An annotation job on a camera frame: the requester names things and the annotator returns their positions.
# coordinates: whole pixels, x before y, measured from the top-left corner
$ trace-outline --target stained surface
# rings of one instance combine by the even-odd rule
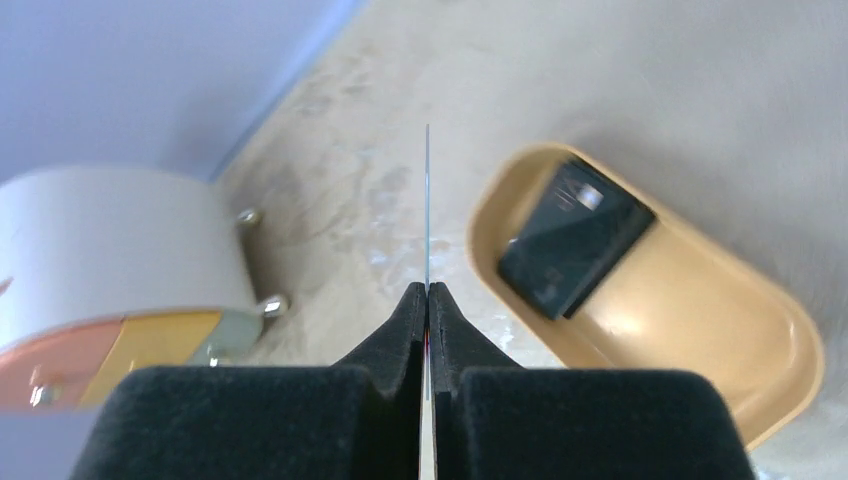
[[[234,210],[268,209],[260,293],[292,297],[251,362],[329,364],[423,277],[429,123],[433,280],[519,363],[556,365],[473,275],[465,229],[513,152],[570,143],[806,307],[824,388],[754,459],[843,478],[846,23],[835,0],[372,0],[222,179]]]

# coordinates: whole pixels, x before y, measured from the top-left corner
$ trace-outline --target yellow panel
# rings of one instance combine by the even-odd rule
[[[127,318],[80,406],[102,403],[133,370],[185,363],[215,329],[220,317],[218,312],[191,312]]]

